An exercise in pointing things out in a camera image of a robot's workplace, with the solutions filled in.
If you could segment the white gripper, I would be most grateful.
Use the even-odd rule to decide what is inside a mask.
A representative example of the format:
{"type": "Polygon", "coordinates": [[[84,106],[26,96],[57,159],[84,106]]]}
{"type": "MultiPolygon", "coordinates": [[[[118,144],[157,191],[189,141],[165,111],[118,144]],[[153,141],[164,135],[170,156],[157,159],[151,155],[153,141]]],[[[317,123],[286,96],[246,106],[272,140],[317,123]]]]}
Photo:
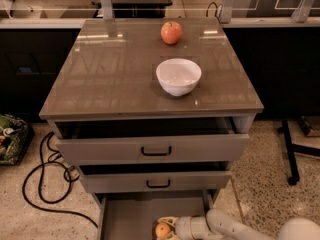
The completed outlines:
{"type": "Polygon", "coordinates": [[[157,237],[156,240],[194,240],[191,231],[191,218],[190,217],[160,217],[158,223],[166,223],[175,228],[174,233],[169,233],[166,236],[157,237]]]}

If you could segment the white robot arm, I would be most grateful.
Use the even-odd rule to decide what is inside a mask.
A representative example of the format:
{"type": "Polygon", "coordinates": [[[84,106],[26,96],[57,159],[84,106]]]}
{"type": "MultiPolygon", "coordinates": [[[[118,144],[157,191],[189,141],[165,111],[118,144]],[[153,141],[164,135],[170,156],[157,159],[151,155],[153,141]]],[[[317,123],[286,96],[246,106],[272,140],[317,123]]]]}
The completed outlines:
{"type": "Polygon", "coordinates": [[[286,222],[278,238],[273,239],[237,222],[219,209],[210,209],[205,216],[161,217],[153,226],[155,240],[320,240],[320,226],[304,218],[286,222]]]}

